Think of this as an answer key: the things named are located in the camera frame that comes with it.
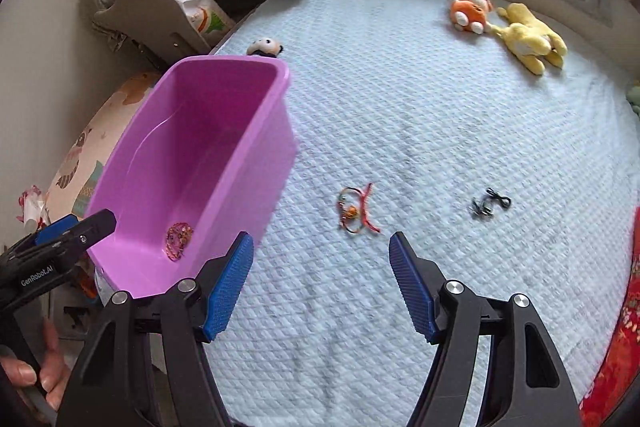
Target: silver bolt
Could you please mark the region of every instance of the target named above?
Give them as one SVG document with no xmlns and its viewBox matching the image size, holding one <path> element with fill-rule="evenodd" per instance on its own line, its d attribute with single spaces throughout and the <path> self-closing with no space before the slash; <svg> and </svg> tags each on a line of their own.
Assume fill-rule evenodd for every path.
<svg viewBox="0 0 640 427">
<path fill-rule="evenodd" d="M 114 304 L 124 304 L 127 302 L 127 292 L 116 292 L 111 296 L 111 302 Z"/>
<path fill-rule="evenodd" d="M 520 306 L 521 308 L 526 308 L 529 306 L 529 298 L 522 293 L 518 293 L 514 298 L 513 302 L 516 303 L 516 306 Z"/>
<path fill-rule="evenodd" d="M 189 293 L 196 287 L 196 282 L 193 279 L 182 279 L 178 282 L 178 290 L 182 293 Z"/>
<path fill-rule="evenodd" d="M 453 295 L 459 295 L 465 290 L 465 285 L 459 281 L 449 281 L 446 287 L 447 291 Z"/>
</svg>

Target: yellow plush toy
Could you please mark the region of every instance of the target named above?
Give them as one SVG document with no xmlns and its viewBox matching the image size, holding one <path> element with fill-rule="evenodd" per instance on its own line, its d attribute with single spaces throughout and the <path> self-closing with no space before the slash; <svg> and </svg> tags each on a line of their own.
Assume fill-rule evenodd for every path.
<svg viewBox="0 0 640 427">
<path fill-rule="evenodd" d="M 498 35 L 511 53 L 533 74 L 543 74 L 545 65 L 538 57 L 545 57 L 549 63 L 562 68 L 567 48 L 555 31 L 529 11 L 524 4 L 510 4 L 507 9 L 498 8 L 498 15 L 511 24 L 500 28 L 493 24 L 490 30 Z"/>
</svg>

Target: quilted mattress cover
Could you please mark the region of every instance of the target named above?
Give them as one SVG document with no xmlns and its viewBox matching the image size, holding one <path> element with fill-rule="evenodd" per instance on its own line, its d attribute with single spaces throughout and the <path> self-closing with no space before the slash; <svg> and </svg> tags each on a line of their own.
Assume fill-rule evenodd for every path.
<svg viewBox="0 0 640 427">
<path fill-rule="evenodd" d="M 283 42 L 300 142 L 228 328 L 207 346 L 230 414 L 248 425 L 406 424 L 435 347 L 412 327 L 388 264 L 396 230 L 478 295 L 526 293 L 578 399 L 602 363 L 638 203 L 631 79 L 549 20 L 570 53 L 564 70 L 534 77 L 497 39 L 455 31 L 444 5 L 268 0 L 219 51 Z M 337 193 L 367 182 L 382 233 L 349 235 Z M 487 187 L 513 205 L 472 219 Z M 465 426 L 488 346 L 481 339 Z"/>
</svg>

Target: orange toy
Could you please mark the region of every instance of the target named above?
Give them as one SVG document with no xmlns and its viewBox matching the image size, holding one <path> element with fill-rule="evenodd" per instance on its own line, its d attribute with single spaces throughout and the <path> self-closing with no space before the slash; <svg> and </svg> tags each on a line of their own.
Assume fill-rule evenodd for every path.
<svg viewBox="0 0 640 427">
<path fill-rule="evenodd" d="M 457 30 L 466 30 L 478 35 L 484 33 L 486 14 L 481 7 L 471 1 L 455 1 L 452 3 L 449 16 Z"/>
</svg>

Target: light blue quilted bedspread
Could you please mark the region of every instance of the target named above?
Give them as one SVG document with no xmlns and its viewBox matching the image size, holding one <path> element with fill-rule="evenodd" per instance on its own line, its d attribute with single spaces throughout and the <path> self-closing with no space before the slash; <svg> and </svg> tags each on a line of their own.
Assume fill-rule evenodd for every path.
<svg viewBox="0 0 640 427">
<path fill-rule="evenodd" d="M 550 24 L 570 54 L 542 78 L 497 39 L 455 31 L 444 0 L 268 0 L 224 45 L 244 54 L 263 36 L 283 42 L 300 141 L 228 329 L 207 346 L 234 417 L 406 424 L 435 348 L 412 328 L 388 265 L 396 230 L 478 295 L 529 295 L 584 395 L 629 274 L 638 117 L 625 73 Z M 383 232 L 351 236 L 335 199 L 367 182 Z M 513 206 L 472 219 L 487 187 Z M 482 342 L 465 426 L 487 353 Z"/>
</svg>

